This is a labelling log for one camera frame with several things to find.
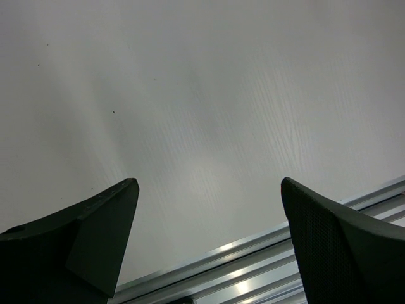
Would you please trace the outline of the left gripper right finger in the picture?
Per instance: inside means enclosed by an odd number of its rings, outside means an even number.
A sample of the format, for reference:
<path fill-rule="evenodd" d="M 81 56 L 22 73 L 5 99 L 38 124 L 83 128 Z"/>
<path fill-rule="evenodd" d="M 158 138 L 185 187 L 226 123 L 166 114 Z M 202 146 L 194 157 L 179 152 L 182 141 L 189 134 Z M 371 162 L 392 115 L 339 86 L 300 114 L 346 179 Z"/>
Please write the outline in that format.
<path fill-rule="evenodd" d="M 281 197 L 308 303 L 404 303 L 404 228 L 290 177 Z"/>

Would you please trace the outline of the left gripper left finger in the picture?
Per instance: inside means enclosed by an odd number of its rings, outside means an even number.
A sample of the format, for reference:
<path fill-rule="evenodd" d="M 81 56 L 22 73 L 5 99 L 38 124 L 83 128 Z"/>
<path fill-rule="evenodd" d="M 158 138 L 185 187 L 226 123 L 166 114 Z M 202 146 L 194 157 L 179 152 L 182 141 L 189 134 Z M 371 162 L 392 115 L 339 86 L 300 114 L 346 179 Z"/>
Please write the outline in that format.
<path fill-rule="evenodd" d="M 1 233 L 1 303 L 107 303 L 138 197 L 137 180 L 128 178 Z"/>

